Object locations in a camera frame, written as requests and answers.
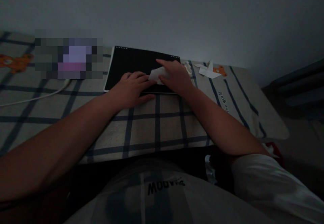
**charging cable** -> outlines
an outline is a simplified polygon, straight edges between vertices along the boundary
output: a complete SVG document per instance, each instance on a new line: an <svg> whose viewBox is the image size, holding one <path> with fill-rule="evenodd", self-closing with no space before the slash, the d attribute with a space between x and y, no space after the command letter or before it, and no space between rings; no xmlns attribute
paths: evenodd
<svg viewBox="0 0 324 224"><path fill-rule="evenodd" d="M57 91L55 91L55 92L53 92L51 94L48 94L48 95L45 95L45 96L41 96L41 97L32 98L32 99L29 99L29 100L24 100L24 101L19 101L19 102L13 102L13 103L8 103L8 104L3 104L3 105L0 105L0 107L16 105L16 104L20 104L20 103L24 103L24 102L29 102L29 101L34 101L34 100L38 100L38 99L42 99L42 98L45 98L45 97L49 97L49 96L55 95L55 94L59 93L60 91L64 90L68 86L69 83L70 83L70 79L66 79L66 80L64 80L63 86L59 90L57 90Z"/></svg>

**plaid bedsheet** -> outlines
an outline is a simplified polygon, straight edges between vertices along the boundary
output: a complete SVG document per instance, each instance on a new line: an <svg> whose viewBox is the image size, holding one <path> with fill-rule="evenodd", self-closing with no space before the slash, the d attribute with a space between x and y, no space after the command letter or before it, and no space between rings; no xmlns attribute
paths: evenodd
<svg viewBox="0 0 324 224"><path fill-rule="evenodd" d="M25 53L33 54L34 47L33 36L0 33L0 54L20 57ZM64 91L54 96L0 108L0 155L101 95L110 52L111 49L104 48L103 79L72 80ZM227 77L209 79L198 74L198 68L192 66L196 62L189 63L193 70L192 83L253 135L276 139L289 136L280 116L245 69L224 66ZM63 80L40 79L33 62L25 72L15 75L8 68L0 68L0 104L46 95L55 92L62 85ZM156 95L154 100L144 105L119 112L80 163L210 144L212 142L205 130L181 97Z"/></svg>

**orange bear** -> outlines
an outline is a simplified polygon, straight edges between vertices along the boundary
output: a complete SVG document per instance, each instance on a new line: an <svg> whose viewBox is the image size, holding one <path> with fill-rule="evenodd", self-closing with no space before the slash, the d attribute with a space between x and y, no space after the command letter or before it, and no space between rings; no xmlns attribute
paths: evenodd
<svg viewBox="0 0 324 224"><path fill-rule="evenodd" d="M223 66L218 66L218 68L213 68L213 72L214 73L219 73L221 75L223 75L224 77L227 76L227 74L225 73L224 67Z"/></svg>
<svg viewBox="0 0 324 224"><path fill-rule="evenodd" d="M12 58L4 54L0 54L0 68L8 67L11 68L11 73L24 72L27 65L34 58L32 54L24 54L19 58Z"/></svg>

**paper scrap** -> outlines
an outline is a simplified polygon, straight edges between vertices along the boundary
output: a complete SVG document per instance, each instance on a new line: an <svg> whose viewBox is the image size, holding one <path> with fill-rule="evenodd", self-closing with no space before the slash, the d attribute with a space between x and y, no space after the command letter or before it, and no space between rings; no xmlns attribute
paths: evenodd
<svg viewBox="0 0 324 224"><path fill-rule="evenodd" d="M198 67L198 68L202 68L202 69L205 69L205 70L207 70L208 68L206 67L206 66L204 66L204 65L195 65L196 67Z"/></svg>
<svg viewBox="0 0 324 224"><path fill-rule="evenodd" d="M213 72L214 64L213 64L212 61L209 61L208 67L203 66L203 65L195 65L195 66L200 68L199 69L199 74L204 75L204 76L206 76L208 78L214 79L214 78L221 75L219 73Z"/></svg>
<svg viewBox="0 0 324 224"><path fill-rule="evenodd" d="M187 70L188 74L189 74L189 75L192 75L191 66L190 66L190 64L188 63L188 61L185 62L183 65L186 67L186 70Z"/></svg>
<svg viewBox="0 0 324 224"><path fill-rule="evenodd" d="M160 68L151 70L148 80L154 80L157 82L157 84L163 84L159 79L159 75L163 75L165 78L170 79L169 72L162 66Z"/></svg>
<svg viewBox="0 0 324 224"><path fill-rule="evenodd" d="M201 75L207 76L208 78L211 78L211 79L214 79L214 78L216 78L216 77L218 77L218 76L221 75L221 74L214 73L212 71L205 70L205 69L202 69L202 68L199 69L199 73Z"/></svg>

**finger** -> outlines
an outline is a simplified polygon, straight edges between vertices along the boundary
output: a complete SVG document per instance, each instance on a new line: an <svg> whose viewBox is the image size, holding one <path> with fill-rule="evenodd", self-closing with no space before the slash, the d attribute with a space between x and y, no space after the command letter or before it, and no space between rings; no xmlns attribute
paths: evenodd
<svg viewBox="0 0 324 224"><path fill-rule="evenodd" d="M132 73L129 73L129 72L128 72L128 73L124 73L120 80L128 79L128 77L129 77L131 74L132 74Z"/></svg>
<svg viewBox="0 0 324 224"><path fill-rule="evenodd" d="M146 74L143 73L143 72L137 71L137 72L134 72L133 74L131 74L131 76L129 78L130 79L136 79L137 77L140 77L140 76L143 76L143 75L146 75Z"/></svg>
<svg viewBox="0 0 324 224"><path fill-rule="evenodd" d="M168 80L167 78L165 78L163 75L160 75L160 76L159 76L159 79L160 79L160 81L161 81L164 85L166 85L167 87L169 87L169 86L168 86L168 84L169 84L169 80Z"/></svg>
<svg viewBox="0 0 324 224"><path fill-rule="evenodd" d="M149 77L150 77L149 75L143 75L138 77L135 81L140 84L147 81Z"/></svg>
<svg viewBox="0 0 324 224"><path fill-rule="evenodd" d="M156 61L166 68L167 71L171 72L170 61L165 61L163 59L156 59Z"/></svg>
<svg viewBox="0 0 324 224"><path fill-rule="evenodd" d="M149 80L149 81L143 82L141 84L141 88L142 88L142 90L145 90L145 89L149 88L150 86L155 85L156 83L157 82L155 80Z"/></svg>
<svg viewBox="0 0 324 224"><path fill-rule="evenodd" d="M143 104L145 102L148 102L148 101L150 101L150 100L152 100L154 98L155 98L155 96L153 94L145 95L145 96L139 97L137 99L136 104L137 104L137 106L139 106L139 105L141 105L141 104Z"/></svg>

